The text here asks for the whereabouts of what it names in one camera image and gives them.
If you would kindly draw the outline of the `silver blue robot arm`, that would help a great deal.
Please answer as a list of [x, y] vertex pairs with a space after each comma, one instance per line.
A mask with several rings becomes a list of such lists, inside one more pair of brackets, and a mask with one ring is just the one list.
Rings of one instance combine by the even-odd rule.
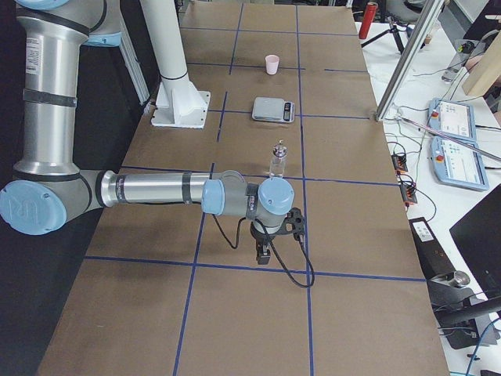
[[277, 256], [275, 237], [304, 240], [304, 217], [282, 178], [255, 184], [235, 171], [123, 175], [80, 169], [73, 161], [80, 48], [120, 45], [120, 4], [19, 1], [16, 18], [27, 35], [24, 147], [13, 181], [1, 191], [1, 216], [14, 230], [44, 235], [117, 204], [198, 204], [215, 217], [248, 220], [260, 265]]

